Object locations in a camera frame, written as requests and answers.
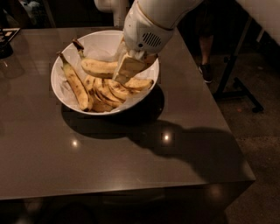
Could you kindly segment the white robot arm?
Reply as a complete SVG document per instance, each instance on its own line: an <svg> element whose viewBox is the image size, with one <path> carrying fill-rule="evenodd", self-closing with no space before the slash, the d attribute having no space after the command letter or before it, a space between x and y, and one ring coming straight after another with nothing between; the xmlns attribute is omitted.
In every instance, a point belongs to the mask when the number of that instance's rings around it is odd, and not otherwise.
<svg viewBox="0 0 280 224"><path fill-rule="evenodd" d="M135 0L123 27L113 80L122 84L147 69L172 38L180 20L203 0Z"/></svg>

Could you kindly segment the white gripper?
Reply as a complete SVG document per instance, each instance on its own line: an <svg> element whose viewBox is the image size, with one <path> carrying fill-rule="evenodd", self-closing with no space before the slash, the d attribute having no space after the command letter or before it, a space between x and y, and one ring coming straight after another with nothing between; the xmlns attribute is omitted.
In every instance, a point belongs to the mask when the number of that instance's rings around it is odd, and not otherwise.
<svg viewBox="0 0 280 224"><path fill-rule="evenodd" d="M165 29L152 22L142 11L140 3L135 1L127 14L123 27L126 46L136 52L147 52L143 61L125 53L117 63L113 81L125 84L135 75L149 68L172 37L173 30Z"/></svg>

